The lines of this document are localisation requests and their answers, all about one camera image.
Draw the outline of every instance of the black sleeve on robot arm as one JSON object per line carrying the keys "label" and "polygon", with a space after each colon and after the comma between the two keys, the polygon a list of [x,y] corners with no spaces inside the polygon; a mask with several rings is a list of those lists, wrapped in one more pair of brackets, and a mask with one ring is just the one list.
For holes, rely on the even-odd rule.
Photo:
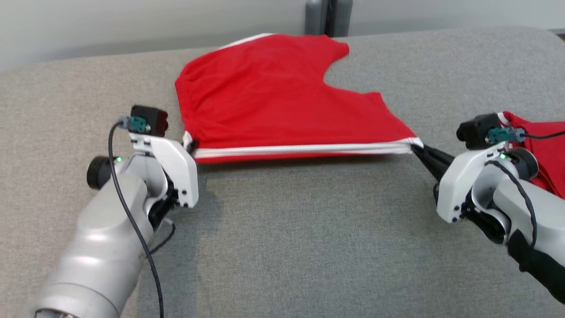
{"label": "black sleeve on robot arm", "polygon": [[564,266],[546,253],[530,247],[519,230],[514,232],[508,241],[508,254],[518,262],[521,272],[530,273],[555,299],[565,304]]}

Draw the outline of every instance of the red fabric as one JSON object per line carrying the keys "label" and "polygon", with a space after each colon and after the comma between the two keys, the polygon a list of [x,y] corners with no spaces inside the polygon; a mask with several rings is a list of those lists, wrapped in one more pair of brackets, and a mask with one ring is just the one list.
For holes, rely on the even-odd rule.
{"label": "red fabric", "polygon": [[[530,135],[544,136],[565,130],[565,122],[532,123],[508,111],[504,117],[512,127],[523,128]],[[523,147],[536,156],[540,166],[540,172],[531,182],[565,199],[565,135],[543,140],[526,138]]]}
{"label": "red fabric", "polygon": [[[188,63],[175,83],[185,129],[199,148],[215,149],[415,137],[379,93],[324,83],[326,69],[348,53],[347,44],[327,36],[271,35],[203,55]],[[197,161],[313,156],[320,154]]]}

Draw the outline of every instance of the white wall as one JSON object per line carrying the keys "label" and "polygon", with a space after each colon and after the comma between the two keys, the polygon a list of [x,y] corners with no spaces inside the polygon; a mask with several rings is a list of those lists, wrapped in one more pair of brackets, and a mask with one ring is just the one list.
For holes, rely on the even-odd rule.
{"label": "white wall", "polygon": [[304,0],[1,0],[0,69],[303,34]]}
{"label": "white wall", "polygon": [[525,25],[565,29],[565,0],[353,0],[349,35]]}

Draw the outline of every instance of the gray tabletop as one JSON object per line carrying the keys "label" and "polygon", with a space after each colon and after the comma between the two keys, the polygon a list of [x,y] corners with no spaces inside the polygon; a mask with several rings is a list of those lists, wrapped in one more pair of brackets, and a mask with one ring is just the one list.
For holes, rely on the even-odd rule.
{"label": "gray tabletop", "polygon": [[[423,142],[452,154],[455,130],[509,110],[565,120],[565,43],[529,28],[342,39],[325,81],[379,91]],[[95,192],[86,167],[133,104],[182,123],[173,83],[209,49],[49,62],[0,74],[2,301],[41,286]],[[115,152],[132,152],[123,133]],[[166,317],[563,317],[565,307],[470,222],[434,211],[415,156],[199,166],[200,201],[177,209],[155,254]],[[157,239],[167,235],[163,226]],[[149,267],[123,317],[156,317]]]}

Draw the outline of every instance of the cable connector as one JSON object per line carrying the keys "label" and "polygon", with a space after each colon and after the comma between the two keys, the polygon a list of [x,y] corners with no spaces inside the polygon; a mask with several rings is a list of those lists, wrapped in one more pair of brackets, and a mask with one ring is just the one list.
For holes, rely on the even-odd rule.
{"label": "cable connector", "polygon": [[139,132],[143,134],[151,130],[151,127],[147,124],[147,121],[141,117],[130,117],[130,116],[122,116],[118,118],[118,125],[121,129],[127,129],[130,131]]}
{"label": "cable connector", "polygon": [[489,130],[486,142],[490,144],[498,144],[503,141],[514,141],[523,143],[525,140],[525,131],[522,128],[514,129],[513,127],[493,128]]}

